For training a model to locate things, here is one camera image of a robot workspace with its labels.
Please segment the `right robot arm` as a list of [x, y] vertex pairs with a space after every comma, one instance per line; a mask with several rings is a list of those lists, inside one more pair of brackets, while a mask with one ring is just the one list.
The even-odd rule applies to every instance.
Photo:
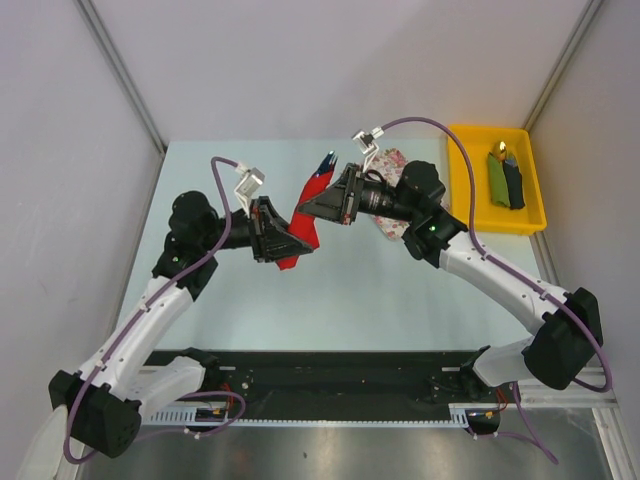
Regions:
[[461, 388], [469, 399], [484, 401], [498, 386], [527, 379], [566, 389], [603, 344], [596, 297], [584, 288], [568, 292], [490, 253], [445, 210], [444, 193], [436, 167], [425, 161], [409, 162], [394, 186], [350, 163], [297, 210], [342, 225], [360, 213], [407, 222], [402, 240], [414, 259], [465, 280], [520, 322], [529, 338], [483, 347], [462, 366]]

